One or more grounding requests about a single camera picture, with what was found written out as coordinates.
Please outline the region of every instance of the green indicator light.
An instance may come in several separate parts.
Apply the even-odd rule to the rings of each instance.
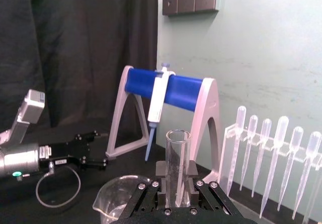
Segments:
[[[12,173],[12,176],[14,176],[14,177],[18,177],[18,176],[21,176],[21,175],[22,175],[22,173],[20,171],[16,171],[16,172]]]

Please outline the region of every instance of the screw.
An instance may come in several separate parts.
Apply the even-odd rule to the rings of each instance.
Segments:
[[[171,215],[171,210],[170,209],[165,209],[164,214],[165,215]]]
[[[144,183],[140,183],[140,184],[139,184],[139,189],[140,189],[140,190],[143,190],[144,188],[145,188],[145,184],[144,184]]]
[[[197,210],[196,208],[191,208],[191,209],[190,209],[190,213],[191,213],[192,215],[196,215],[196,214],[198,213],[198,210]]]
[[[211,188],[217,188],[218,184],[216,182],[210,183]]]
[[[153,187],[158,187],[158,186],[159,186],[159,182],[158,182],[158,181],[154,181],[154,182],[152,183],[152,186],[153,186]]]
[[[198,186],[203,186],[203,182],[202,182],[201,180],[198,180],[198,181],[197,181],[197,185],[198,185]]]

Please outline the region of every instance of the blue roller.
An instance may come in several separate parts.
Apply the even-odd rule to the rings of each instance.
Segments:
[[[130,69],[125,91],[150,99],[156,75],[155,71]],[[170,76],[165,103],[194,112],[201,84],[201,79]]]

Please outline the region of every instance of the cable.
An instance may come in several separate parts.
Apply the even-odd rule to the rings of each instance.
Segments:
[[[72,170],[74,172],[74,174],[76,175],[77,179],[78,179],[78,189],[77,189],[76,193],[69,200],[67,200],[67,201],[65,201],[65,202],[63,202],[62,204],[59,204],[59,205],[48,205],[45,202],[43,202],[40,199],[40,197],[39,197],[38,188],[39,188],[39,185],[40,185],[41,181],[43,181],[46,177],[50,176],[50,174],[48,172],[43,177],[40,178],[40,180],[38,181],[38,183],[36,185],[36,197],[37,197],[37,200],[40,202],[40,204],[42,204],[43,206],[48,207],[48,208],[59,208],[59,207],[62,207],[64,205],[70,203],[78,195],[78,193],[80,191],[80,188],[81,188],[81,184],[80,184],[81,183],[81,179],[79,178],[79,175],[78,175],[78,173],[75,170],[73,170],[69,166],[66,166],[66,167],[69,168],[70,170]]]

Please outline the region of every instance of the pipette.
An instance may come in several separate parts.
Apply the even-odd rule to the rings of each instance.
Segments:
[[[318,151],[318,148],[320,147],[320,143],[321,143],[321,133],[319,132],[311,133],[310,140],[308,141],[308,145],[306,149],[305,164],[304,164],[300,184],[296,192],[296,201],[295,201],[295,207],[294,207],[293,216],[292,216],[293,220],[295,218],[297,208],[303,196],[308,174],[310,173],[312,162],[317,155],[317,151]]]
[[[271,126],[272,126],[272,121],[270,119],[267,118],[263,121],[261,136],[260,136],[260,141],[259,141],[260,149],[259,149],[259,152],[257,155],[256,167],[255,167],[255,172],[254,172],[252,197],[254,196],[255,186],[257,183],[258,176],[260,174],[265,145],[268,141],[268,138],[270,137]]]
[[[233,175],[235,172],[237,155],[238,155],[238,148],[239,148],[239,141],[240,141],[240,136],[244,130],[245,117],[246,117],[246,107],[244,107],[244,106],[238,107],[236,124],[235,124],[235,144],[233,147],[231,166],[230,166],[230,171],[229,171],[229,176],[228,176],[227,196],[229,196],[231,185],[232,185],[232,180],[233,180]]]
[[[245,151],[245,157],[244,157],[244,162],[243,162],[243,168],[241,169],[241,181],[240,181],[240,187],[239,190],[242,190],[241,188],[243,187],[243,182],[244,178],[246,175],[246,170],[248,166],[248,161],[250,159],[250,153],[251,153],[251,147],[252,147],[252,142],[253,138],[256,134],[256,128],[257,128],[257,122],[258,122],[258,117],[256,115],[251,116],[250,122],[248,124],[248,130],[247,130],[247,145],[246,145],[246,151]]]
[[[273,155],[272,155],[270,170],[268,172],[267,182],[266,182],[265,191],[262,199],[260,218],[262,218],[262,214],[266,206],[268,196],[270,194],[270,190],[271,190],[272,182],[274,178],[274,172],[276,168],[276,163],[278,159],[278,153],[279,153],[280,147],[284,143],[287,126],[288,126],[288,117],[286,116],[280,117],[277,123],[277,128],[276,128],[275,137],[274,137]]]
[[[300,148],[302,137],[303,137],[303,128],[301,128],[301,127],[294,128],[291,143],[289,146],[290,150],[289,150],[289,154],[288,154],[287,164],[286,164],[284,177],[283,177],[283,181],[282,181],[282,186],[281,186],[280,199],[278,201],[278,206],[277,206],[278,211],[280,210],[280,207],[281,207],[281,203],[282,203],[282,200],[284,197],[287,182],[288,182],[288,179],[291,174],[291,169],[292,169],[294,157]]]

